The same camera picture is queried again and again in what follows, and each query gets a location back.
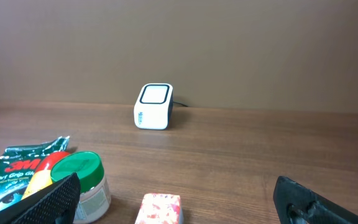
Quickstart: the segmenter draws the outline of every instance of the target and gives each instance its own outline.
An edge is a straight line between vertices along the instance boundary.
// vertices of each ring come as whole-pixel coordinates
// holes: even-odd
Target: red and yellow bottle
[[[51,185],[52,180],[50,178],[50,170],[53,165],[68,155],[70,155],[68,152],[54,152],[43,159],[43,161],[37,166],[29,185],[25,189],[22,200]]]

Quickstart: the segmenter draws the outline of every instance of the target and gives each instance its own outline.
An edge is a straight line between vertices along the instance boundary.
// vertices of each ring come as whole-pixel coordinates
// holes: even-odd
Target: power cord
[[[184,106],[184,107],[189,107],[189,106],[187,106],[186,104],[184,104],[184,103],[179,103],[179,102],[173,102],[173,103],[176,103],[176,104],[179,104],[179,105],[182,105],[182,106]]]

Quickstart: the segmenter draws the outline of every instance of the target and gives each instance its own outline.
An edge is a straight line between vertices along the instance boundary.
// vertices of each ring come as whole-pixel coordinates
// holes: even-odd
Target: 3m logo
[[[139,124],[142,124],[143,121],[143,112],[139,112]]]
[[[35,169],[37,165],[40,163],[40,159],[26,160],[26,161],[16,161],[9,164],[9,167],[5,168],[5,172],[12,172],[15,170],[22,170],[22,169]]]

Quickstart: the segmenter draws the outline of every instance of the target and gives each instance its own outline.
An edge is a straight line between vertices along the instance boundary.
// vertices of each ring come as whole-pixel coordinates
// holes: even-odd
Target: textured black surface
[[[80,188],[74,173],[0,211],[0,223],[73,223]]]
[[[278,177],[273,200],[282,224],[358,223],[357,215],[288,177]]]

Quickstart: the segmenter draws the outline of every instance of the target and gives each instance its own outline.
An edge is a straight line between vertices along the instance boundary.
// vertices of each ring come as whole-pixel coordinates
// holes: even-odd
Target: green package
[[[0,156],[0,211],[16,202],[24,194],[34,170],[49,154],[66,151],[69,136],[32,146],[9,146]]]

